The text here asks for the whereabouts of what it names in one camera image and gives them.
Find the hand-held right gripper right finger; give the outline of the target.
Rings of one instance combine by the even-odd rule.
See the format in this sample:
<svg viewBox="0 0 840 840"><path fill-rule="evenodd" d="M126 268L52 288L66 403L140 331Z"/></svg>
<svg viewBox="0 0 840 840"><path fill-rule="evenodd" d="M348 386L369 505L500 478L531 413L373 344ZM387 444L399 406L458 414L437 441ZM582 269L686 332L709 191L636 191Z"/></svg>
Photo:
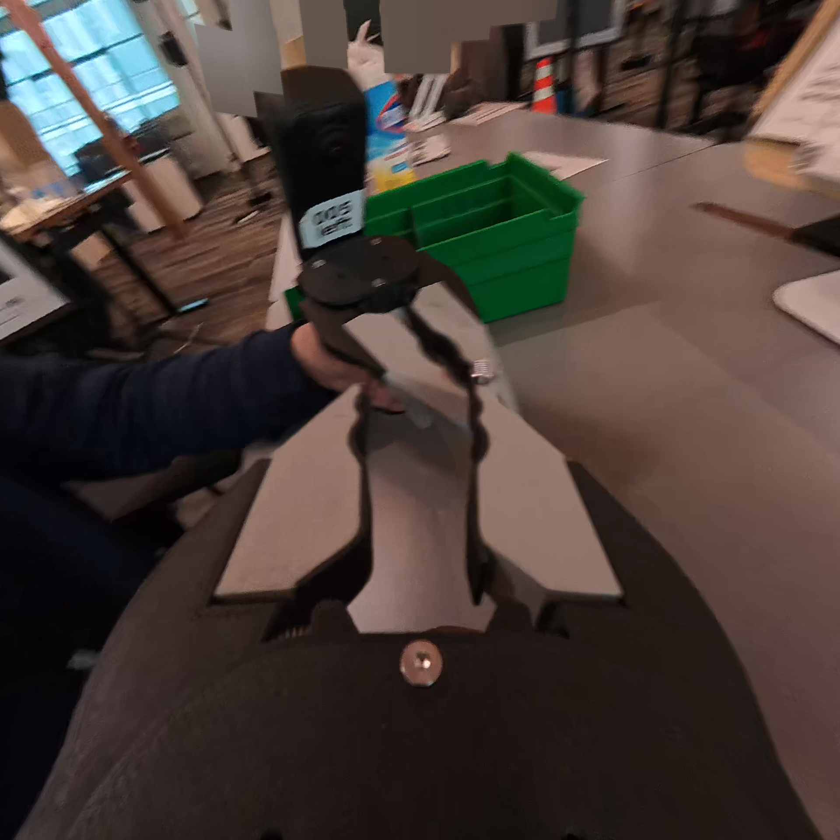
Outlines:
<svg viewBox="0 0 840 840"><path fill-rule="evenodd" d="M470 600L512 599L530 615L567 600L619 602L623 588L567 458L487 381L473 377L468 399Z"/></svg>

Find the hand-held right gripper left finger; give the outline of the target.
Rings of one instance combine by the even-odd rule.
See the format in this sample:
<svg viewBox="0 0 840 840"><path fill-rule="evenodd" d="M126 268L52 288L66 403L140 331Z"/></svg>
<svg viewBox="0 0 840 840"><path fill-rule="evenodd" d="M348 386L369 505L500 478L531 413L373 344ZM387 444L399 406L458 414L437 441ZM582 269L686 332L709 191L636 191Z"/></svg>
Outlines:
<svg viewBox="0 0 840 840"><path fill-rule="evenodd" d="M353 385L275 450L216 585L219 601L295 596L360 540L370 520L365 419Z"/></svg>

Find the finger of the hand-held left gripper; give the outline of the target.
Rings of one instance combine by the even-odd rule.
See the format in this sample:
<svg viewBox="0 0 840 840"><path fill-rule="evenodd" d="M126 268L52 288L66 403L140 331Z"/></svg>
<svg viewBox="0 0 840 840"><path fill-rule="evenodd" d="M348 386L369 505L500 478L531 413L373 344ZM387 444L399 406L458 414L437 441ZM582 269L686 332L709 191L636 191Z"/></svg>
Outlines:
<svg viewBox="0 0 840 840"><path fill-rule="evenodd" d="M474 434L475 343L464 345L422 319L416 326L419 332L393 313L365 313L345 323L344 331L380 365L385 385L416 427L450 426Z"/></svg>
<svg viewBox="0 0 840 840"><path fill-rule="evenodd" d="M501 392L501 363L486 325L447 286L421 288L402 308L402 322L417 341L430 368L424 373L402 375L406 394L448 392L454 387L475 385L469 378L471 363L492 360L497 378L489 385L476 385L492 394Z"/></svg>

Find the green plastic bin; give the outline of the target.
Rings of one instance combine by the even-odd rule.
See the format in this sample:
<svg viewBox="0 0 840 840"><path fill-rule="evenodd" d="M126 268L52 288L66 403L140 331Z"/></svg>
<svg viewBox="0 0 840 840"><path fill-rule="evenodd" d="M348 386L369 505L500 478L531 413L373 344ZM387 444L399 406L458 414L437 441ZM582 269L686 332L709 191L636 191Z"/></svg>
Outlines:
<svg viewBox="0 0 840 840"><path fill-rule="evenodd" d="M364 231L302 258L291 291L293 316L312 309L385 311L411 300L446 266L490 323L565 299L582 193L523 154L475 161L366 200Z"/></svg>

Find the person's left forearm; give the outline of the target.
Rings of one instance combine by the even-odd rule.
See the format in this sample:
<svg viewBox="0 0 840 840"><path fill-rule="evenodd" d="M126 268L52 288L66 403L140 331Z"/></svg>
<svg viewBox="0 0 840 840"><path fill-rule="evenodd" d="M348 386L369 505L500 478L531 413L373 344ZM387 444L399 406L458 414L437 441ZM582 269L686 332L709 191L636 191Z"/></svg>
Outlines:
<svg viewBox="0 0 840 840"><path fill-rule="evenodd" d="M2 480L56 485L148 474L279 438L334 393L295 360L297 325L143 363L2 354Z"/></svg>

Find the person's left hand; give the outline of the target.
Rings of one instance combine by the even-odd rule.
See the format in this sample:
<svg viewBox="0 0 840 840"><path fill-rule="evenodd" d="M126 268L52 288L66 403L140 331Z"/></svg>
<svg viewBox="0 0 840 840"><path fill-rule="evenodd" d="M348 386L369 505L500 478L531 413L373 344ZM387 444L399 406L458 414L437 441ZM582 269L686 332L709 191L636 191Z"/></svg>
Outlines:
<svg viewBox="0 0 840 840"><path fill-rule="evenodd" d="M375 375L331 353L310 323L294 329L290 351L303 372L320 387L335 394L357 387L373 408L390 414L405 412L403 402Z"/></svg>

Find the white cabinet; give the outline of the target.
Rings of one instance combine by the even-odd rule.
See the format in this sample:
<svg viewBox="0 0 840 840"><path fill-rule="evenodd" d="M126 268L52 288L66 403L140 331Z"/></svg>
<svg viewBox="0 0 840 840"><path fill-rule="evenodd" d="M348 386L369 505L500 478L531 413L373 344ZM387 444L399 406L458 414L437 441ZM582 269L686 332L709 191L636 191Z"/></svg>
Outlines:
<svg viewBox="0 0 840 840"><path fill-rule="evenodd" d="M159 154L143 161L142 164L151 180L160 188L164 198L183 221L192 220L202 212L204 208L202 198L195 189L193 181L171 153ZM133 181L124 182L122 191L129 200L127 212L142 234L149 235L162 230L164 227L162 217Z"/></svg>

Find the white paper sheet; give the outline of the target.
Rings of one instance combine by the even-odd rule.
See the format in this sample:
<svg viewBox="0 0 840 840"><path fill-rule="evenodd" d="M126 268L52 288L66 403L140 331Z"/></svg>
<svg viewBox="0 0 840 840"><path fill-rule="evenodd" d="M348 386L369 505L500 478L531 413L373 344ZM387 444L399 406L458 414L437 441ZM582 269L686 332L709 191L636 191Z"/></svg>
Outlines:
<svg viewBox="0 0 840 840"><path fill-rule="evenodd" d="M606 159L567 154L551 154L538 151L522 152L521 156L530 163L537 165L550 173L558 181L565 181L571 177L598 165L606 163Z"/></svg>
<svg viewBox="0 0 840 840"><path fill-rule="evenodd" d="M525 106L526 103L520 101L485 101L470 108L461 117L452 119L450 123L465 127L478 127L511 112L522 110Z"/></svg>

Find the large window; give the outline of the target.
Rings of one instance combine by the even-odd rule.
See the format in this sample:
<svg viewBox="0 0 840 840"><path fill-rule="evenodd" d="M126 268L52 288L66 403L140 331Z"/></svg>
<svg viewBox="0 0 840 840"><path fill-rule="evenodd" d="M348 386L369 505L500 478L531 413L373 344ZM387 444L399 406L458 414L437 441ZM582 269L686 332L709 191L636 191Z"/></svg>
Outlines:
<svg viewBox="0 0 840 840"><path fill-rule="evenodd" d="M179 96L130 3L31 2L48 37L98 109L123 132L179 105ZM80 168L76 152L101 133L51 69L32 38L2 11L2 70L10 101L25 115L66 175Z"/></svg>

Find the orange traffic cone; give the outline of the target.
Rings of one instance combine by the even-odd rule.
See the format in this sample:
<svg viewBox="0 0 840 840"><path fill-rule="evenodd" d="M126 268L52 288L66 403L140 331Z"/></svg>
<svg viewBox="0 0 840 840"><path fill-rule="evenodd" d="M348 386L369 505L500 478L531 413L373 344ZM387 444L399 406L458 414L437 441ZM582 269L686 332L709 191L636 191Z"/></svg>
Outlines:
<svg viewBox="0 0 840 840"><path fill-rule="evenodd" d="M553 60L550 56L540 58L534 68L530 110L551 115L558 112Z"/></svg>

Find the wooden standing desk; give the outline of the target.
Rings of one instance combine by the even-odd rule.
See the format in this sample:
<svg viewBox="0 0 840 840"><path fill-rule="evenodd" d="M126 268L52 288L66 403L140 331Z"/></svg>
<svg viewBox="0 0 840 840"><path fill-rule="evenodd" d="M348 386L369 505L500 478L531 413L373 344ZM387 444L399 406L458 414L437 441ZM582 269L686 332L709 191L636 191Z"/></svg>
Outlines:
<svg viewBox="0 0 840 840"><path fill-rule="evenodd" d="M121 171L72 198L24 201L2 218L2 232L20 243L50 236L53 245L63 251L71 251L89 236L100 234L132 277L161 306L165 313L163 320L180 318L207 307L208 298L176 305L117 236L118 216L127 206L127 199L119 193L131 179L130 172Z"/></svg>

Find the white framed grey panel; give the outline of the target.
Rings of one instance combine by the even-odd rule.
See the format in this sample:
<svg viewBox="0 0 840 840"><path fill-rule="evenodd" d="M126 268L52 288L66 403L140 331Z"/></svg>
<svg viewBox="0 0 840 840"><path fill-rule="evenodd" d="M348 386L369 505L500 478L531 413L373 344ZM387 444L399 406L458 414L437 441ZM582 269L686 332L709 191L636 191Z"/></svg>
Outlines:
<svg viewBox="0 0 840 840"><path fill-rule="evenodd" d="M524 26L525 60L617 42L623 33L625 8L625 1L553 2L553 17Z"/></svg>

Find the wooden display board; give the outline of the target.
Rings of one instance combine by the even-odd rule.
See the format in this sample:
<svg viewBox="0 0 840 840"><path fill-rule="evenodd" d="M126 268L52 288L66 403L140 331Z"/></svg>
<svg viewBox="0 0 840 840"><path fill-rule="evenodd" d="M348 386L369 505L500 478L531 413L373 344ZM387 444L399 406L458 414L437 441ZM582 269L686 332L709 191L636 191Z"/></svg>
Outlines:
<svg viewBox="0 0 840 840"><path fill-rule="evenodd" d="M838 29L839 34L839 2L825 1L819 6L811 23L808 24L791 52L780 64L769 86L754 106L751 115L751 129L744 140L744 163L748 171L761 180L794 190L807 190L838 199L839 187L837 191L834 191L819 185L808 185L807 182L786 172L784 166L789 159L790 153L788 151L769 143L751 140L749 137L757 121L768 111L784 86L795 77L835 28Z"/></svg>

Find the printed instruction sheet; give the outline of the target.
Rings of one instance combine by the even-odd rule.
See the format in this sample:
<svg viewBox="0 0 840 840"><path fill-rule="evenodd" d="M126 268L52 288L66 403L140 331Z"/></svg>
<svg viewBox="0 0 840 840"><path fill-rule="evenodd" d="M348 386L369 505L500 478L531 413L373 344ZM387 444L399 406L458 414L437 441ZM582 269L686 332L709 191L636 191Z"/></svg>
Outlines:
<svg viewBox="0 0 840 840"><path fill-rule="evenodd" d="M839 34L835 28L757 121L750 139L790 153L785 171L839 187Z"/></svg>

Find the wooden support post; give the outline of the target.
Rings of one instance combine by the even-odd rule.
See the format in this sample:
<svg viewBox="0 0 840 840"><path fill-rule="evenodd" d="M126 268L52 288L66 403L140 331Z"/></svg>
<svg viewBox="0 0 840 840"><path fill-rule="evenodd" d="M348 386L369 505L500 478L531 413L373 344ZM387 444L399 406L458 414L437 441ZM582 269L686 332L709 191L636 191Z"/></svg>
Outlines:
<svg viewBox="0 0 840 840"><path fill-rule="evenodd" d="M2 2L2 8L8 11L13 23L30 37L38 51L49 63L50 68L65 83L73 98L97 126L108 152L126 170L130 180L137 184L143 196L163 221L170 236L174 239L184 239L186 237L186 226L181 216L153 181L151 175L144 169L140 160L134 154L130 143L125 139L116 124L98 108L88 90L78 79L70 63L60 55L35 10L24 1L4 1Z"/></svg>

